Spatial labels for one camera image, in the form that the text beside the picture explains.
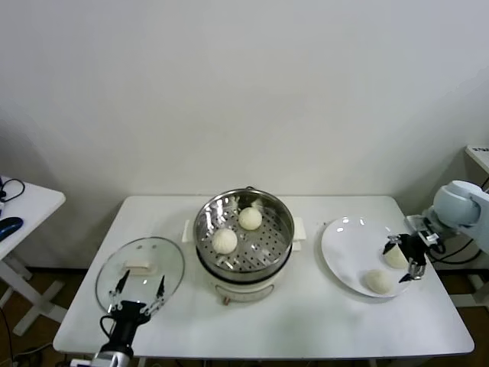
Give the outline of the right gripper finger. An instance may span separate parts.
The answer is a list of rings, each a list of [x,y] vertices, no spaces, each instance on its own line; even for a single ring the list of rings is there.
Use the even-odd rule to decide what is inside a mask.
[[[384,250],[382,252],[383,255],[386,255],[388,252],[392,251],[394,248],[398,248],[400,250],[400,246],[402,245],[402,239],[400,235],[389,235],[387,237],[388,241],[384,246]]]
[[[407,273],[399,280],[399,283],[408,281],[418,281],[425,273],[425,265],[420,265],[416,261],[412,261],[408,264]]]

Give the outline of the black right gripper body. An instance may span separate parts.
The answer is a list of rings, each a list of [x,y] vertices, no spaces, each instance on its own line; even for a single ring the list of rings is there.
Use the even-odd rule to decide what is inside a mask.
[[[400,241],[400,250],[408,262],[414,260],[419,266],[426,265],[426,244],[417,234],[400,234]]]

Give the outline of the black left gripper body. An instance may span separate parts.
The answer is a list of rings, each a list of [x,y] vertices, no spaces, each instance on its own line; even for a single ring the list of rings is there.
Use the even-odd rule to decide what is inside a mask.
[[[102,320],[112,320],[110,332],[102,327],[102,332],[108,337],[108,342],[102,346],[103,350],[132,350],[131,346],[140,325],[148,322],[148,315],[142,310],[146,304],[123,300]]]

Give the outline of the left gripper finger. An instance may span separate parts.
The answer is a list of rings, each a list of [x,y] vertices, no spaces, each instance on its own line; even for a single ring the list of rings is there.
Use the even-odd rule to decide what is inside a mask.
[[[165,275],[162,276],[160,284],[157,289],[156,296],[147,308],[147,314],[155,314],[164,304],[164,291],[165,291]]]
[[[130,271],[127,270],[124,275],[118,280],[118,283],[115,286],[114,290],[109,291],[109,300],[110,304],[108,306],[108,312],[112,312],[121,308],[121,293],[125,287],[125,284],[128,280]]]

